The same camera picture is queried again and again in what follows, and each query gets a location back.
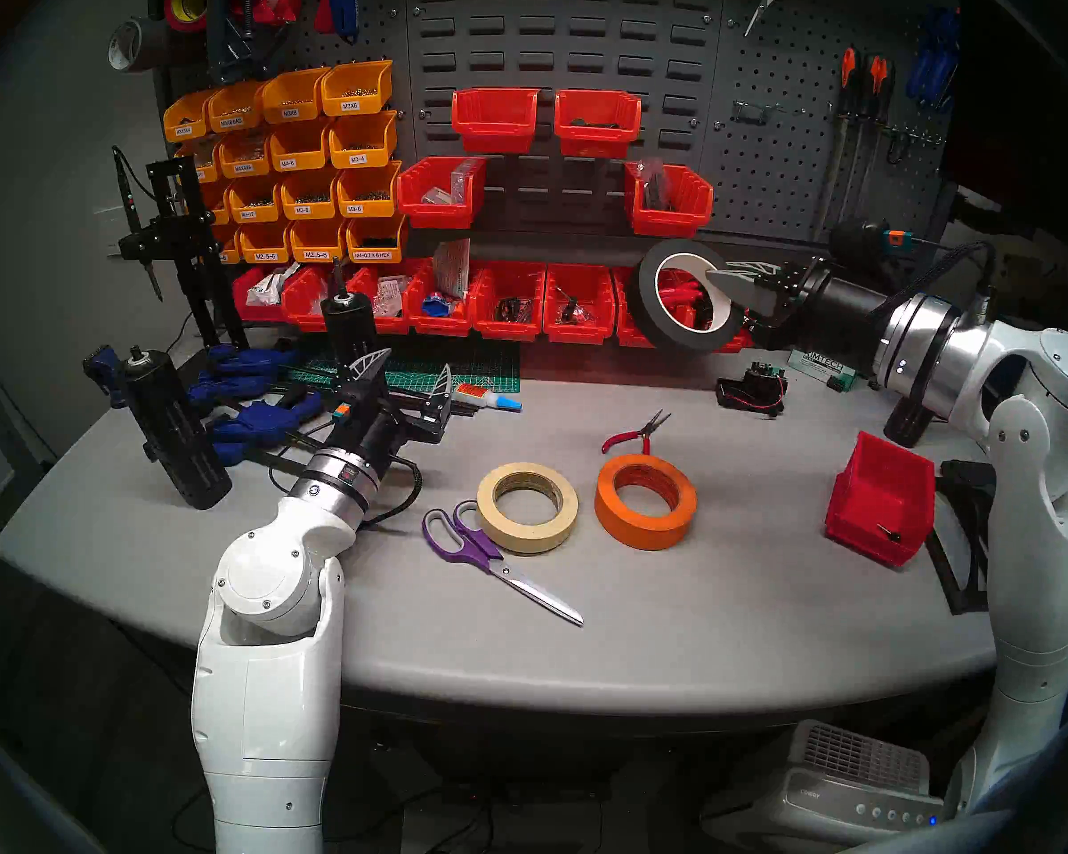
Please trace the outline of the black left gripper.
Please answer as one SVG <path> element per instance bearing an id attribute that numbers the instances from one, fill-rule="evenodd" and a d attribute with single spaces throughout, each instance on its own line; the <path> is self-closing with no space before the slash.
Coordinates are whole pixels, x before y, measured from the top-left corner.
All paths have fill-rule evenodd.
<path id="1" fill-rule="evenodd" d="M 418 414 L 409 415 L 390 393 L 384 378 L 390 348 L 360 355 L 337 369 L 337 401 L 348 410 L 335 420 L 331 447 L 359 457 L 370 468 L 388 468 L 408 443 L 438 445 L 446 431 L 453 374 L 444 363 L 431 393 L 419 399 Z"/>

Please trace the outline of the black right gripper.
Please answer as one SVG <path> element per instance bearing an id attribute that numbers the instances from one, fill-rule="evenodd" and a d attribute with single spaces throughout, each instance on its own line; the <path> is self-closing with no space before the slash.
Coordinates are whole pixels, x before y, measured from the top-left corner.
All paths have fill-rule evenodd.
<path id="1" fill-rule="evenodd" d="M 710 266 L 706 280 L 732 303 L 752 311 L 758 344 L 799 350 L 844 364 L 864 377 L 876 374 L 883 327 L 871 313 L 885 295 L 850 280 L 826 258 L 806 265 L 729 260 Z"/>

